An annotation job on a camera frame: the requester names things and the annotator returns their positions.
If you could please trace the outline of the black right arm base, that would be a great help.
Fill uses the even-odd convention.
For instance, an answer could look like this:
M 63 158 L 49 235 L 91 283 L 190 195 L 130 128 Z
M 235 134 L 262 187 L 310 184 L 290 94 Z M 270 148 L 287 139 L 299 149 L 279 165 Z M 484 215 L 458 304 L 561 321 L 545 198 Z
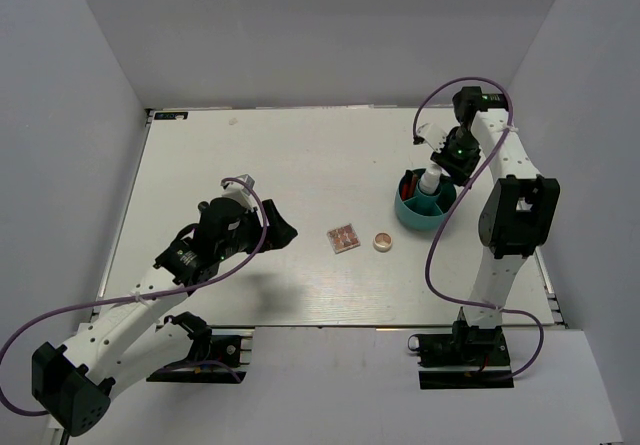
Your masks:
M 448 333 L 417 333 L 408 350 L 418 357 L 422 390 L 510 389 L 511 360 L 500 326 L 481 329 L 465 320 Z

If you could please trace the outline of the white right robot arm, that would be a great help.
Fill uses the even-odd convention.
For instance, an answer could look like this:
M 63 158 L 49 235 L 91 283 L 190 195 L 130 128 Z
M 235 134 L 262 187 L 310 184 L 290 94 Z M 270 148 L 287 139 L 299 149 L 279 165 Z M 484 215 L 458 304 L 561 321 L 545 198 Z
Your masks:
M 532 164 L 510 123 L 512 106 L 505 94 L 466 86 L 452 103 L 458 125 L 431 160 L 457 186 L 470 185 L 473 176 L 484 169 L 490 170 L 494 181 L 478 222 L 481 264 L 460 313 L 471 328 L 451 339 L 453 355 L 472 364 L 488 350 L 487 339 L 479 330 L 502 325 L 502 312 L 518 272 L 548 238 L 560 185 Z

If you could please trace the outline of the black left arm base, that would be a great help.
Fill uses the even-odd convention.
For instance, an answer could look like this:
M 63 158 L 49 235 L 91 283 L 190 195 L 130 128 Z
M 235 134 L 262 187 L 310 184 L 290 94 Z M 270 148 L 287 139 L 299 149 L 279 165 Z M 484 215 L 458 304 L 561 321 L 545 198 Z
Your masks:
M 187 350 L 146 378 L 150 383 L 242 383 L 251 361 L 253 329 L 214 328 L 191 312 L 168 315 L 157 331 L 186 333 Z

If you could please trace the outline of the red lip gloss tube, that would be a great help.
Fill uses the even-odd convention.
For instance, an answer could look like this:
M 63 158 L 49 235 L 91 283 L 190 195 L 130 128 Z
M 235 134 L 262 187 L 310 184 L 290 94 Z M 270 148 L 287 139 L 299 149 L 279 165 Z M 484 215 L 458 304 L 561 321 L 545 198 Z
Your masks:
M 400 183 L 400 198 L 402 201 L 408 199 L 412 179 L 413 172 L 411 170 L 406 170 Z

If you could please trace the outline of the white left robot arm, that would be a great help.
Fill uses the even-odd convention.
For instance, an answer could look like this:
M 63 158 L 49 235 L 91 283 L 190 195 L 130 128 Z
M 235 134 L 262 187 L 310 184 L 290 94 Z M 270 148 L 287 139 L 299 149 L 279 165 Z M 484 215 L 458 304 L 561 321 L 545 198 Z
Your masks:
M 202 202 L 200 219 L 181 229 L 135 285 L 127 304 L 115 304 L 59 347 L 32 356 L 32 394 L 71 437 L 94 427 L 115 398 L 141 381 L 239 383 L 241 338 L 215 335 L 191 312 L 173 313 L 237 253 L 280 250 L 298 232 L 272 200 L 259 212 L 231 198 Z

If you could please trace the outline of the dark red lip gloss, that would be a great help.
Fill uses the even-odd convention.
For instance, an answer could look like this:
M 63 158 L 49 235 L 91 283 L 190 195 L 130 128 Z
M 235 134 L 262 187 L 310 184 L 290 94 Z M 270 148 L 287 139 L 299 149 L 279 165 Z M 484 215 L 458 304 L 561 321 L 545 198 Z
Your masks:
M 412 176 L 411 176 L 411 180 L 409 183 L 409 188 L 408 188 L 408 197 L 412 198 L 415 195 L 415 190 L 417 187 L 417 184 L 419 182 L 419 178 L 420 175 L 417 174 L 415 171 L 412 172 Z

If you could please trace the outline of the white pink spray bottle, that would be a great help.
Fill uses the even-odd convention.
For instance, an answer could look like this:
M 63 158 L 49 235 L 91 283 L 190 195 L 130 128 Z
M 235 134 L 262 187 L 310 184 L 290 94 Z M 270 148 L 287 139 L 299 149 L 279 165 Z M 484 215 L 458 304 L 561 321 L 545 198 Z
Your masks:
M 429 164 L 418 182 L 420 192 L 429 196 L 435 195 L 440 186 L 441 174 L 442 169 L 439 165 L 434 163 Z

